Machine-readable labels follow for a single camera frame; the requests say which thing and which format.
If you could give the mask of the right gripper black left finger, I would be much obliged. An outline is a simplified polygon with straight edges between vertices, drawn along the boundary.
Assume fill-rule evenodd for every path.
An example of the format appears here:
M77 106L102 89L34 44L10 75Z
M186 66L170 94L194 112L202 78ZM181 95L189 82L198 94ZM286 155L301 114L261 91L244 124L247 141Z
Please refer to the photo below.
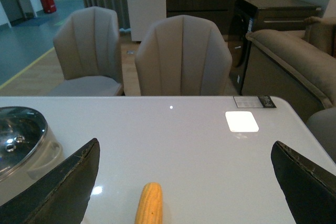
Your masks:
M100 144L87 142L1 206L1 223L81 223L99 169Z

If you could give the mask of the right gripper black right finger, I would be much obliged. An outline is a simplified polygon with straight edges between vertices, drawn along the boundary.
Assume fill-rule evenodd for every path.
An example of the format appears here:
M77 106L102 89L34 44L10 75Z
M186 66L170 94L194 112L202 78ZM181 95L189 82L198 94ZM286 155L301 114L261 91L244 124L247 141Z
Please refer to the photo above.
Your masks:
M271 162L296 223L335 223L335 175L276 141Z

